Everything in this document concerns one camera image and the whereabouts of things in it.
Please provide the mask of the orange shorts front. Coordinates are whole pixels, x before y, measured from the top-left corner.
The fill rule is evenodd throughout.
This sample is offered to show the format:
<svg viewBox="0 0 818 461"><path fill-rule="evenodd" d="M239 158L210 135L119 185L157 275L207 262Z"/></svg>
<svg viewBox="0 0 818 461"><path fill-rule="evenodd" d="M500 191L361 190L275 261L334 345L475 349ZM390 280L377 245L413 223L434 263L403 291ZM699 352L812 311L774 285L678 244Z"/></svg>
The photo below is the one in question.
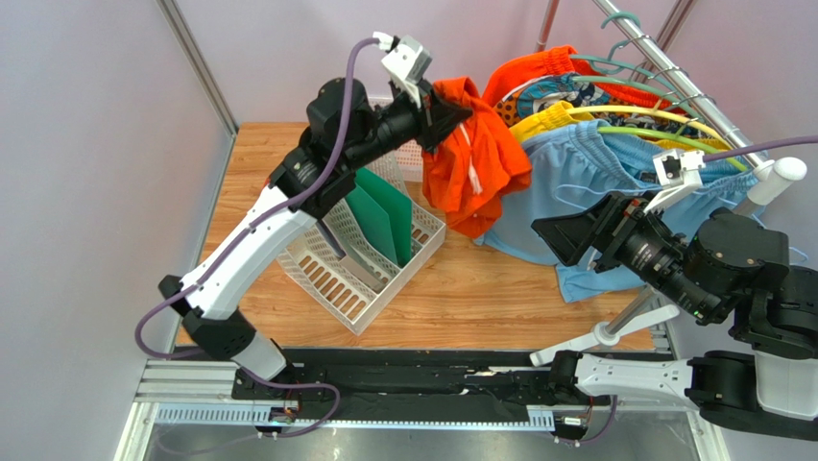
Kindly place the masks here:
<svg viewBox="0 0 818 461"><path fill-rule="evenodd" d="M476 239L502 215L501 199L527 189L532 164L520 142L479 95L468 77L440 80L446 101L472 110L434 154L424 152L422 193L445 215L446 225Z"/></svg>

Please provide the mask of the light blue shorts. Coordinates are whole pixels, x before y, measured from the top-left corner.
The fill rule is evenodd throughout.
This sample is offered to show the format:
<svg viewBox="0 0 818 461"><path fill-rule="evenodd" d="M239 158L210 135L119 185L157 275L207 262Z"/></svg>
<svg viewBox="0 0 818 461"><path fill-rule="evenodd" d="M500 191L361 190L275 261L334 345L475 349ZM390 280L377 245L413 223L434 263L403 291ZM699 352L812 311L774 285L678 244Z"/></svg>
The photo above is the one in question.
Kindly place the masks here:
<svg viewBox="0 0 818 461"><path fill-rule="evenodd" d="M564 184L595 190L647 188L658 184L653 156L663 148L631 134L604 134L602 120L580 122L526 139L522 148L532 163L531 185L504 196L502 215L482 236L478 245L490 246L527 262L553 266L565 302L579 302L606 292L641 286L624 267L595 273L589 267L594 256L587 251L580 263L564 266L531 229L534 220L560 217L580 211L559 202L556 187Z"/></svg>

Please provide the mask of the green hanger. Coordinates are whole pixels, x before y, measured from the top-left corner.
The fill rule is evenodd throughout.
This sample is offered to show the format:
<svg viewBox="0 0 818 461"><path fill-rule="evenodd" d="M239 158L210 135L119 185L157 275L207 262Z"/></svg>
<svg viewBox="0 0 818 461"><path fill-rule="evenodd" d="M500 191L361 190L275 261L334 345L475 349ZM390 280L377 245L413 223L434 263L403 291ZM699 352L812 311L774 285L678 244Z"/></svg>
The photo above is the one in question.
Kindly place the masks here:
<svg viewBox="0 0 818 461"><path fill-rule="evenodd" d="M685 145L686 147L691 147L696 150L701 150L709 157L713 157L715 154L719 154L722 152L726 152L726 145L720 141L718 145L710 145L705 143L702 140L691 139L684 136L672 134L672 133L665 133L659 132L654 130L647 130L647 129L640 129L640 128L630 128L630 127L601 127L598 128L597 131L599 133L604 134L631 134L640 137L646 137L650 139L658 139L658 140L668 140L678 144Z"/></svg>

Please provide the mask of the light blue wire hanger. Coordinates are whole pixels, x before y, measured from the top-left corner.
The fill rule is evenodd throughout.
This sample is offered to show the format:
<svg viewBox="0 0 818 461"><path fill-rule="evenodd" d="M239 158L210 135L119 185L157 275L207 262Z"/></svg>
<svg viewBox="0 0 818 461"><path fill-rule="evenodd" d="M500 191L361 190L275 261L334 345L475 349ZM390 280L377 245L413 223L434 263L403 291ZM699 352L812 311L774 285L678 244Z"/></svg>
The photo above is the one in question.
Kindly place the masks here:
<svg viewBox="0 0 818 461"><path fill-rule="evenodd" d="M644 193L657 194L661 188L657 184L650 184L647 188L616 188L595 190L589 186L564 184L556 187L556 199L567 206L584 210L599 202L612 192L620 192L627 196L640 196ZM701 223L717 208L725 207L733 210L738 206L741 195L737 192L723 192L721 189L700 189L686 196L679 203L669 206L664 212L664 223L678 233L690 238Z"/></svg>

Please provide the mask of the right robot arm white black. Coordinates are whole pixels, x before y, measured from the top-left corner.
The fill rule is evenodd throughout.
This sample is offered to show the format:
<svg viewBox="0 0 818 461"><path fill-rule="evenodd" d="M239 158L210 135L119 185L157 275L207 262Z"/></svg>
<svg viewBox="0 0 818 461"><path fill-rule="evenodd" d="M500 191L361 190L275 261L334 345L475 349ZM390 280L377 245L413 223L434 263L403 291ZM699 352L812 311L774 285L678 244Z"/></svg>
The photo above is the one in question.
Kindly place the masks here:
<svg viewBox="0 0 818 461"><path fill-rule="evenodd" d="M786 234L752 218L720 207L685 237L652 198L612 192L532 229L566 266L595 249L596 272L628 269L698 325L732 319L730 336L750 351L653 365L560 351L550 361L552 384L587 396L667 396L727 429L815 441L816 271L792 264Z"/></svg>

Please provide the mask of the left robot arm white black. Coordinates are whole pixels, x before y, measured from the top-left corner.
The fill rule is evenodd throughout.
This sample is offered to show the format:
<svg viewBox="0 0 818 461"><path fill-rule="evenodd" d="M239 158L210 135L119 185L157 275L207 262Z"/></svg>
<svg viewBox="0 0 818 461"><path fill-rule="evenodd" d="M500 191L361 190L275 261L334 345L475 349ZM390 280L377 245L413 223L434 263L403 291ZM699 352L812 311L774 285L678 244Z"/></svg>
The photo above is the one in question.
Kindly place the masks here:
<svg viewBox="0 0 818 461"><path fill-rule="evenodd" d="M472 114L447 101L428 81L421 99L396 90L376 109L353 78L325 83L311 101L296 148L270 174L258 199L227 239L194 270L166 276L162 296L206 354L271 380L287 367L280 347L258 332L239 302L267 267L355 187L358 170L409 141L433 150Z"/></svg>

